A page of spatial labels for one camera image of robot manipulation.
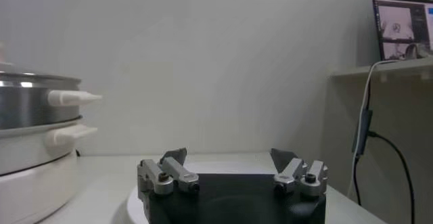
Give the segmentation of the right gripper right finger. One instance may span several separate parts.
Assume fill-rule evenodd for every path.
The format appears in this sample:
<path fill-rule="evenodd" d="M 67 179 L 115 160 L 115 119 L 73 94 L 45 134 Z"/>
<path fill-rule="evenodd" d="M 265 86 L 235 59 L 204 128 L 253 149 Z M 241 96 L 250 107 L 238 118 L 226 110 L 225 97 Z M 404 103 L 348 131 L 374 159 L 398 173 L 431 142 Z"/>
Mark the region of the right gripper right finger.
<path fill-rule="evenodd" d="M 300 192 L 306 197 L 320 197 L 326 192 L 328 167 L 323 161 L 314 160 L 308 165 L 293 152 L 275 148 L 270 155 L 277 170 L 273 180 L 278 194 Z"/>

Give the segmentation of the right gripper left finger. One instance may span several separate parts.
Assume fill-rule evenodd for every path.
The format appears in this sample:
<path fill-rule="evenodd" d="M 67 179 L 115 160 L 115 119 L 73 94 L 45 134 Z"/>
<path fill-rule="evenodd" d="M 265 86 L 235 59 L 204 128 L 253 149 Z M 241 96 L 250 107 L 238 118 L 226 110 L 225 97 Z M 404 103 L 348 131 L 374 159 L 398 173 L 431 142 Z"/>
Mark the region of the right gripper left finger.
<path fill-rule="evenodd" d="M 197 194 L 200 190 L 199 176 L 183 166 L 186 156 L 187 149 L 179 148 L 167 151 L 159 162 L 141 160 L 137 165 L 139 191 L 167 196 L 177 185 L 181 192 Z"/>

